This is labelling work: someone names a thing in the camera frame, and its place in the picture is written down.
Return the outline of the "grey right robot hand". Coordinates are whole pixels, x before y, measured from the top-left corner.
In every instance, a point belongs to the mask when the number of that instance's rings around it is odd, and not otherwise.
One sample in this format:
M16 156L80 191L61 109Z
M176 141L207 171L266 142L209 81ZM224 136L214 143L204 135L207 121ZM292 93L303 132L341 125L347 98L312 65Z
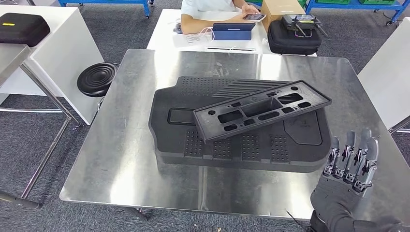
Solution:
M310 196L313 212L309 232L399 232L402 221L393 215L375 221L358 220L364 212L378 168L379 142L363 128L355 148L355 131L346 134L344 148L334 136L327 162Z

